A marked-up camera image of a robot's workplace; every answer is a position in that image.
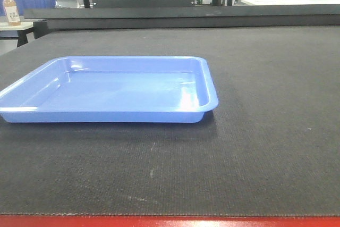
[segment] tray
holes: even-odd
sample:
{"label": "tray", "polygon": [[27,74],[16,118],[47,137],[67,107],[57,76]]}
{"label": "tray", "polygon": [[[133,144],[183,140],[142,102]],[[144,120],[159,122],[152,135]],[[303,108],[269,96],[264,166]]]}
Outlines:
{"label": "tray", "polygon": [[184,56],[68,56],[0,92],[7,122],[198,122],[218,104],[207,62]]}

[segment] bottle label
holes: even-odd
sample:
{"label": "bottle label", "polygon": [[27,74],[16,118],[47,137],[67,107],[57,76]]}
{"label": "bottle label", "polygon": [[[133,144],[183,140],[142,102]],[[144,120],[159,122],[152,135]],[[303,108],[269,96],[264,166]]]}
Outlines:
{"label": "bottle label", "polygon": [[20,17],[16,6],[5,7],[8,22],[19,22]]}

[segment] table leg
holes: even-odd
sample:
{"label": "table leg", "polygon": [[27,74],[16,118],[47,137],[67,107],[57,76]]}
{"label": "table leg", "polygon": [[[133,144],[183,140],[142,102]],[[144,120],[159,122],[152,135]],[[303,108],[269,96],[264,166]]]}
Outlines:
{"label": "table leg", "polygon": [[24,44],[27,44],[28,40],[27,40],[27,33],[24,30],[19,30],[18,31],[18,43],[17,43],[17,47],[22,46]]}

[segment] red table edge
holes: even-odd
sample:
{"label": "red table edge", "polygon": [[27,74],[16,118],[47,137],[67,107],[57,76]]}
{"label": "red table edge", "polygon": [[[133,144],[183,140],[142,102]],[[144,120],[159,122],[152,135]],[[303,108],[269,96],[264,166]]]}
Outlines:
{"label": "red table edge", "polygon": [[337,227],[340,217],[0,215],[0,227]]}

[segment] desk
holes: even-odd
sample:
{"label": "desk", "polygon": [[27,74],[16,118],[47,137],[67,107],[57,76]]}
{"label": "desk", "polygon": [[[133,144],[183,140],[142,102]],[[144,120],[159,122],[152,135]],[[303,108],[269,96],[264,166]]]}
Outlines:
{"label": "desk", "polygon": [[[34,31],[33,22],[22,21],[20,26],[9,26],[7,22],[0,22],[0,31],[17,31],[18,43],[17,46],[27,44],[27,34]],[[4,39],[16,39],[16,37],[5,37]]]}
{"label": "desk", "polygon": [[201,56],[219,105],[196,124],[0,119],[0,213],[340,216],[339,34],[60,31],[2,55],[0,90],[61,56]]}
{"label": "desk", "polygon": [[340,0],[241,0],[247,5],[318,5],[340,4]]}

